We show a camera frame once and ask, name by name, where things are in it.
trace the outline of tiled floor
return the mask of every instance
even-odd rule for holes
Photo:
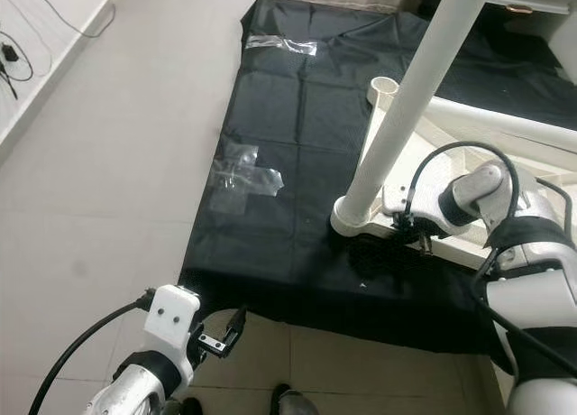
[[[176,280],[253,1],[120,0],[0,168],[2,415],[27,411],[87,326]],[[142,319],[83,346],[42,413],[80,413],[138,347]],[[481,414],[473,365],[250,317],[232,357],[206,362],[191,393],[208,415],[265,414],[280,381],[322,414]]]

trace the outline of black strap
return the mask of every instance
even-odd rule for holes
[[[512,246],[531,242],[555,242],[575,248],[574,243],[558,224],[541,217],[504,219],[489,235],[485,246],[490,245],[491,248],[507,250]]]
[[[165,355],[160,352],[149,350],[147,352],[134,352],[130,354],[118,367],[113,375],[113,380],[126,369],[130,364],[136,364],[144,367],[154,374],[162,383],[164,397],[168,399],[170,395],[178,388],[181,382],[179,369]]]
[[[453,184],[462,177],[463,176],[453,180],[447,188],[444,189],[441,195],[439,195],[438,199],[439,207],[441,208],[444,217],[447,218],[451,224],[458,227],[466,226],[478,219],[462,210],[454,198]]]
[[[534,327],[524,330],[573,364],[577,364],[576,327]],[[519,383],[533,379],[571,377],[563,368],[539,354],[517,335],[507,333],[507,339],[517,361]]]

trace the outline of white pole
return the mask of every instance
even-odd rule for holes
[[[441,1],[346,196],[334,203],[331,223],[341,235],[358,235],[369,222],[372,202],[485,1]]]

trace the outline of white pipe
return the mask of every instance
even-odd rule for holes
[[[372,202],[484,4],[441,1],[346,196],[334,203],[331,223],[341,235],[358,235],[369,222]]]
[[[470,117],[478,124],[483,124],[489,131],[515,135],[534,142],[558,147],[567,152],[577,153],[577,131],[562,128],[553,124],[544,124],[535,120],[506,115],[490,110],[475,108],[448,101],[441,97],[434,97],[428,105],[430,113],[441,115],[454,115],[457,118]]]

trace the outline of white floor tile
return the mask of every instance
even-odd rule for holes
[[[483,378],[480,370],[480,356],[454,355],[455,366],[461,379],[463,397],[470,415],[503,413],[503,405],[499,400],[499,386],[494,383],[490,388],[489,377]]]
[[[463,400],[306,392],[320,415],[468,415]]]
[[[205,108],[197,110],[194,119],[181,130],[147,211],[150,219],[194,221],[226,112],[229,93],[223,95],[227,96],[219,101],[210,100],[207,95],[198,96],[196,104]]]
[[[41,378],[0,376],[0,413],[21,415],[28,413],[41,384]],[[87,403],[102,389],[100,382],[57,379],[51,386],[40,415],[80,414]]]
[[[0,213],[3,374],[45,375],[90,325],[127,303],[146,226]],[[88,340],[60,377],[104,380],[119,323]]]
[[[219,311],[205,322],[209,336],[220,337],[233,315]],[[197,370],[195,386],[272,390],[289,380],[289,327],[249,314],[243,336],[225,359],[209,356]]]
[[[130,289],[130,298],[141,296],[146,288],[157,288],[177,282],[191,224],[151,223],[148,234],[136,259],[137,272]],[[108,363],[106,380],[112,378],[118,365],[143,342],[142,328],[146,312],[137,310],[120,319],[120,330],[114,352]]]
[[[451,355],[291,328],[292,386],[301,391],[462,397]]]
[[[190,397],[195,397],[200,401],[204,415],[267,415],[269,413],[269,391],[192,387],[189,394]]]
[[[0,169],[1,209],[146,217],[183,126],[44,112],[37,122]]]

